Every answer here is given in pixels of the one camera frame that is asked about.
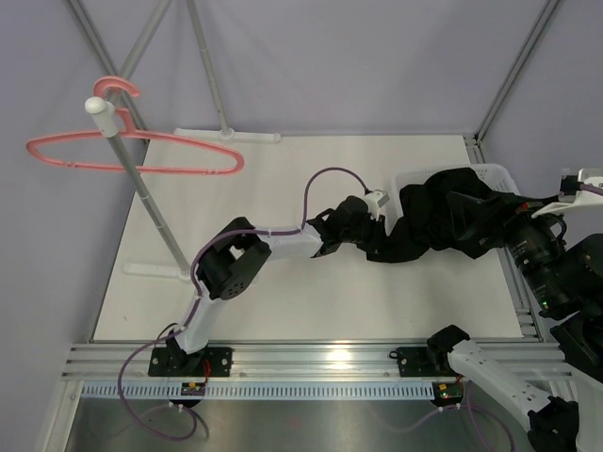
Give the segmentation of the black shirt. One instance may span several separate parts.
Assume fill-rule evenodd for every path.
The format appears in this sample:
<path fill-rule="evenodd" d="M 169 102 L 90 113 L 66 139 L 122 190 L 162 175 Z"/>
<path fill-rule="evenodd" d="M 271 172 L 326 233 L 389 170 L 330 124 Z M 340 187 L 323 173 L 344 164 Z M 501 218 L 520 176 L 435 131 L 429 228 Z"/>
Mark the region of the black shirt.
<path fill-rule="evenodd" d="M 466 226 L 452 226 L 446 195 L 451 191 L 485 198 L 495 191 L 469 168 L 435 173 L 422 185 L 407 185 L 399 191 L 403 215 L 380 250 L 367 254 L 375 263 L 414 261 L 428 250 L 459 250 L 459 236 Z"/>

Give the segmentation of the silver white garment rack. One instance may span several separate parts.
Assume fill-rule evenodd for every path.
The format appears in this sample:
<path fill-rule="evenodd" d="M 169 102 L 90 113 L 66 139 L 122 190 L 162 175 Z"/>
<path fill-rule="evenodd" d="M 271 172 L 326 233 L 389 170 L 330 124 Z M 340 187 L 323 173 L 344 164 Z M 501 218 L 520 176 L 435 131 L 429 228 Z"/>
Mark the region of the silver white garment rack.
<path fill-rule="evenodd" d="M 187 12 L 204 66 L 213 105 L 217 112 L 219 128 L 216 130 L 178 128 L 172 134 L 153 132 L 139 128 L 134 121 L 131 110 L 126 105 L 119 105 L 122 97 L 132 99 L 139 96 L 139 89 L 129 82 L 129 77 L 138 66 L 170 5 L 169 1 L 157 3 L 151 18 L 126 57 L 120 72 L 116 75 L 108 75 L 99 81 L 94 88 L 93 96 L 86 101 L 85 108 L 92 117 L 101 137 L 107 141 L 117 156 L 119 160 L 118 168 L 124 170 L 134 184 L 137 195 L 174 260 L 172 266 L 126 264 L 123 271 L 137 276 L 185 280 L 188 278 L 190 263 L 156 206 L 155 200 L 150 194 L 150 189 L 142 179 L 142 174 L 146 172 L 159 175 L 186 176 L 234 175 L 243 169 L 244 160 L 239 152 L 227 147 L 229 143 L 276 144 L 281 140 L 281 136 L 277 133 L 238 132 L 231 127 L 224 111 L 220 86 L 207 46 L 199 10 L 194 1 L 186 2 Z M 229 169 L 138 166 L 125 149 L 123 143 L 125 138 L 164 141 L 225 153 L 235 159 L 235 165 Z"/>

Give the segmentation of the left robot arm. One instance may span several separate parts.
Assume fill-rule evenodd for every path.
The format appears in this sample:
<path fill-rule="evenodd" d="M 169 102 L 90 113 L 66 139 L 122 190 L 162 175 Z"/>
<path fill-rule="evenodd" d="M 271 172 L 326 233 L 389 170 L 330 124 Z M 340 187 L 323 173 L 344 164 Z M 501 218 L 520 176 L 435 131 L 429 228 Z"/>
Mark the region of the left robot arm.
<path fill-rule="evenodd" d="M 244 217 L 231 221 L 193 260 L 190 276 L 195 297 L 182 325 L 166 339 L 169 366 L 184 376 L 201 368 L 210 332 L 225 302 L 248 289 L 266 263 L 324 257 L 343 244 L 373 251 L 384 238 L 382 208 L 388 201 L 381 190 L 349 196 L 294 230 L 261 230 Z"/>

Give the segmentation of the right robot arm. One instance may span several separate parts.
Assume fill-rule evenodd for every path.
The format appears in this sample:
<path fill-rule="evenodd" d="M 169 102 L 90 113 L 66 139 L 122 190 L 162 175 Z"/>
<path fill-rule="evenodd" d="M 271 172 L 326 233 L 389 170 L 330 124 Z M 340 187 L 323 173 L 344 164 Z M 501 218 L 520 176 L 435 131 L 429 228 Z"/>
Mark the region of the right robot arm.
<path fill-rule="evenodd" d="M 477 384 L 522 425 L 536 451 L 599 451 L 602 448 L 602 236 L 591 234 L 567 248 L 562 216 L 602 203 L 599 186 L 582 183 L 574 194 L 530 199 L 494 193 L 485 199 L 447 195 L 453 232 L 487 249 L 504 248 L 523 275 L 540 316 L 571 367 L 577 398 L 566 401 L 521 380 L 488 357 L 460 328 L 450 325 L 427 341 L 427 363 Z"/>

